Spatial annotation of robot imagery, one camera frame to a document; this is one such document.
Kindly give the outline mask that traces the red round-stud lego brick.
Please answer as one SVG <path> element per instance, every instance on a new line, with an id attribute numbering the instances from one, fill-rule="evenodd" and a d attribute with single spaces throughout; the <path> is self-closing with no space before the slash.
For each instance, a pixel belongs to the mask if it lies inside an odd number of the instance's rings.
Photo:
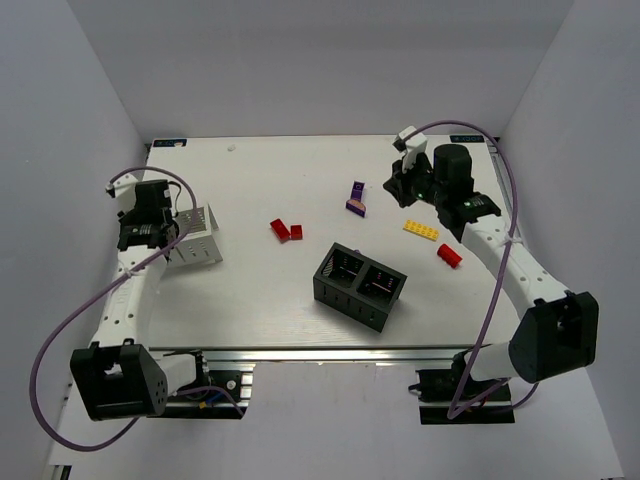
<path id="1" fill-rule="evenodd" d="M 447 244 L 439 246 L 437 256 L 452 269 L 457 269 L 462 262 L 462 257 Z"/>

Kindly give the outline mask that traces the black two-compartment container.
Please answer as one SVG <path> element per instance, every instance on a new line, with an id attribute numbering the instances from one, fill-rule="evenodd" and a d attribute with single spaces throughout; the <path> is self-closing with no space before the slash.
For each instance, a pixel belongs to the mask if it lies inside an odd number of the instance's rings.
<path id="1" fill-rule="evenodd" d="M 407 276 L 334 243 L 313 275 L 314 299 L 381 333 Z"/>

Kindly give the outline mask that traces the purple lego upright piece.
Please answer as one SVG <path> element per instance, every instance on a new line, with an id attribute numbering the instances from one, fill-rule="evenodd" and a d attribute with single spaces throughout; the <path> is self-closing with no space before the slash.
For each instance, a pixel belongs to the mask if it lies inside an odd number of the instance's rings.
<path id="1" fill-rule="evenodd" d="M 352 200 L 356 200 L 356 201 L 361 202 L 362 201 L 364 187 L 365 187 L 365 183 L 364 182 L 354 181 L 353 185 L 352 185 L 350 198 Z"/>

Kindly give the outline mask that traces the flat yellow lego plate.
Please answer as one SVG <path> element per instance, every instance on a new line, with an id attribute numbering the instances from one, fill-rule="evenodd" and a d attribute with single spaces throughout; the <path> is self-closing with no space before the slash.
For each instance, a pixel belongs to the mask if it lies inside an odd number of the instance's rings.
<path id="1" fill-rule="evenodd" d="M 433 242 L 438 240 L 440 234 L 436 228 L 413 220 L 407 220 L 403 225 L 403 230 Z"/>

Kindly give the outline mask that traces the aluminium front rail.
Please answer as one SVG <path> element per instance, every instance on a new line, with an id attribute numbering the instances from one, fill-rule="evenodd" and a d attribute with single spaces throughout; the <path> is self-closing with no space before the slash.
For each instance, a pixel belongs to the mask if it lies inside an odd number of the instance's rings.
<path id="1" fill-rule="evenodd" d="M 450 361 L 465 350 L 453 348 L 302 348 L 302 349 L 202 349 L 209 363 L 262 363 L 262 362 L 431 362 Z"/>

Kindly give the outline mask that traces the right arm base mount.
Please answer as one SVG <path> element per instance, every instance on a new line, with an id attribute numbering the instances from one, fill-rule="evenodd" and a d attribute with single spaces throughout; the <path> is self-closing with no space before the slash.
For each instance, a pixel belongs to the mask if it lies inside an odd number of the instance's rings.
<path id="1" fill-rule="evenodd" d="M 513 424 L 515 415 L 511 409 L 511 391 L 507 385 L 475 402 L 453 420 L 447 417 L 466 366 L 466 353 L 468 351 L 456 354 L 451 366 L 446 369 L 416 371 L 418 381 L 410 385 L 408 391 L 418 398 L 420 423 L 423 426 Z"/>

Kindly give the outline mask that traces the right blue table label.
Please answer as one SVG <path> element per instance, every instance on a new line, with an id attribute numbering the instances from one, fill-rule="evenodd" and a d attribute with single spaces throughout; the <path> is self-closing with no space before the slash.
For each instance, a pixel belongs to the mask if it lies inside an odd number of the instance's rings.
<path id="1" fill-rule="evenodd" d="M 452 143 L 461 143 L 461 144 L 486 142 L 485 138 L 482 135 L 450 135 L 449 139 Z"/>

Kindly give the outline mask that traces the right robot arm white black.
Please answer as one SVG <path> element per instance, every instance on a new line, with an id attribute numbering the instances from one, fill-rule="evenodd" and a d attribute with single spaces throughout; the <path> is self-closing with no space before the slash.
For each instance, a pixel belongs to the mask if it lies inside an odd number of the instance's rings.
<path id="1" fill-rule="evenodd" d="M 396 141 L 401 159 L 383 187 L 401 207 L 432 205 L 441 225 L 492 274 L 519 324 L 512 338 L 455 356 L 454 377 L 464 386 L 520 378 L 535 384 L 591 365 L 596 357 L 599 305 L 555 279 L 511 233 L 500 208 L 475 190 L 472 158 L 461 144 Z"/>

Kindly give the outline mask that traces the white two-compartment container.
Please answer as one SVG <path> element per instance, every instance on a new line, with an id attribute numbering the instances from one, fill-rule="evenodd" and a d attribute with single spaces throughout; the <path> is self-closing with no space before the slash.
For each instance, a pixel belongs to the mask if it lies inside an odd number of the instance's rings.
<path id="1" fill-rule="evenodd" d="M 208 203 L 198 206 L 196 219 L 192 220 L 192 211 L 184 210 L 175 218 L 180 233 L 191 226 L 185 238 L 171 250 L 168 267 L 178 268 L 201 263 L 219 263 L 222 254 L 216 244 L 214 233 L 219 230 L 218 222 Z"/>

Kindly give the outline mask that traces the small red lego brick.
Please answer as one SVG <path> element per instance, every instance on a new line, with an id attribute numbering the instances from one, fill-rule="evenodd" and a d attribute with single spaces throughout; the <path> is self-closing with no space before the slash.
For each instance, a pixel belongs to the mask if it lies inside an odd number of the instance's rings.
<path id="1" fill-rule="evenodd" d="M 291 226 L 290 230 L 290 238 L 292 240 L 302 240 L 303 239 L 303 227 L 299 224 L 295 224 Z"/>

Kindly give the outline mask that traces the purple pink lego slope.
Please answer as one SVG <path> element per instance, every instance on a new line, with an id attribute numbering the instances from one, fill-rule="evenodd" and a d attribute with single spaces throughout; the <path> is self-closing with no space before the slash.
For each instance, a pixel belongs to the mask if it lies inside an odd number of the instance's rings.
<path id="1" fill-rule="evenodd" d="M 366 216 L 366 206 L 357 199 L 351 198 L 347 200 L 345 208 L 362 218 Z"/>

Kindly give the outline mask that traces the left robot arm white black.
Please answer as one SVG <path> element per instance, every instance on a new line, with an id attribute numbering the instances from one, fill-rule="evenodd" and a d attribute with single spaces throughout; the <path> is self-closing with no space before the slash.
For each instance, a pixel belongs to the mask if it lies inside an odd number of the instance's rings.
<path id="1" fill-rule="evenodd" d="M 169 263 L 163 249 L 179 233 L 169 183 L 118 181 L 110 191 L 122 208 L 115 275 L 123 282 L 108 294 L 89 346 L 74 350 L 70 359 L 74 382 L 94 421 L 160 416 L 169 396 L 202 378 L 196 354 L 156 360 L 146 348 Z"/>

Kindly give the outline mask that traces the blue table label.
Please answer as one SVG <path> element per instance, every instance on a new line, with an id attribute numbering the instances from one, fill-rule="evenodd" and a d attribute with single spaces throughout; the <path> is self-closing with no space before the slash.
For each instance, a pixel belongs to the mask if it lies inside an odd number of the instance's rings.
<path id="1" fill-rule="evenodd" d="M 152 143 L 153 148 L 181 148 L 187 144 L 186 138 L 177 139 L 155 139 Z"/>
<path id="2" fill-rule="evenodd" d="M 461 144 L 486 142 L 485 138 L 482 135 L 450 135 L 449 139 L 452 143 L 461 143 Z"/>

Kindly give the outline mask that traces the long red lego brick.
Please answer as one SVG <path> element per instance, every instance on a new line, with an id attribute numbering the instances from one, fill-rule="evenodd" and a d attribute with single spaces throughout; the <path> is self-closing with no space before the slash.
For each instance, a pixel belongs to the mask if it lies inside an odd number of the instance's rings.
<path id="1" fill-rule="evenodd" d="M 271 221 L 270 228 L 281 243 L 288 241 L 291 237 L 291 233 L 288 227 L 280 218 L 276 218 L 275 220 Z"/>

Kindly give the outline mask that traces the left blue table label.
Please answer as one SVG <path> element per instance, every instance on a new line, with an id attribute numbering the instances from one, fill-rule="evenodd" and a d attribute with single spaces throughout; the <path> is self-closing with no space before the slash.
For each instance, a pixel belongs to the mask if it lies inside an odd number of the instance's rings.
<path id="1" fill-rule="evenodd" d="M 187 144 L 186 138 L 177 139 L 155 139 L 152 143 L 153 148 L 181 148 Z"/>

